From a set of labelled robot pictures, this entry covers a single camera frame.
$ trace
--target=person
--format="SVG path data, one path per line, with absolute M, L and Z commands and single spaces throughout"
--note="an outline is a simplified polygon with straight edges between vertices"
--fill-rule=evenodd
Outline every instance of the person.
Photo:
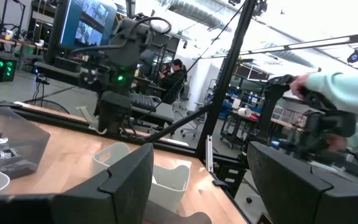
M 171 75 L 171 70 L 170 70 L 169 63 L 164 63 L 164 64 L 162 65 L 161 74 L 164 75 L 165 77 Z
M 303 99 L 302 89 L 307 88 L 323 94 L 338 110 L 358 114 L 358 75 L 351 74 L 322 74 L 301 75 L 290 84 L 291 91 Z M 356 133 L 344 138 L 330 135 L 326 138 L 331 152 L 351 148 L 358 151 L 358 123 Z
M 165 89 L 162 93 L 162 102 L 171 105 L 178 98 L 178 93 L 187 80 L 186 67 L 180 59 L 172 61 L 172 74 L 159 74 L 160 87 Z

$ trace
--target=green led light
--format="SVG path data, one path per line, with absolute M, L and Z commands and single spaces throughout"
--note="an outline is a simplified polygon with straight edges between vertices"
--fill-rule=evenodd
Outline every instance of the green led light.
M 4 66 L 4 62 L 0 61 L 0 68 Z

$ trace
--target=monitor screen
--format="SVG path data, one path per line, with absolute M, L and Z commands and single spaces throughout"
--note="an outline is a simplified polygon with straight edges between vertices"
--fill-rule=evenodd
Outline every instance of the monitor screen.
M 112 0 L 69 0 L 60 45 L 69 48 L 107 45 L 116 12 Z

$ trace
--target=hand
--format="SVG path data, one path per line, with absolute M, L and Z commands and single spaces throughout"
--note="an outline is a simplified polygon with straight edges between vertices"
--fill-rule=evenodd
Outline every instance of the hand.
M 340 150 L 345 150 L 347 146 L 346 138 L 338 136 L 336 134 L 330 134 L 326 138 L 326 142 L 329 145 L 329 152 L 336 152 Z
M 300 75 L 296 78 L 294 82 L 290 84 L 291 92 L 299 99 L 303 99 L 304 96 L 302 95 L 302 89 L 304 89 L 306 85 L 306 81 L 308 80 L 310 74 L 308 75 Z

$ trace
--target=black monitor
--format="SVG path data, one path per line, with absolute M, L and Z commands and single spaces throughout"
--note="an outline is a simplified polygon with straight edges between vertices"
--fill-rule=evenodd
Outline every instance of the black monitor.
M 45 61 L 53 64 L 61 48 L 107 45 L 116 12 L 113 0 L 67 0 L 57 4 Z
M 59 44 L 78 47 L 107 45 L 117 6 L 113 0 L 68 0 Z

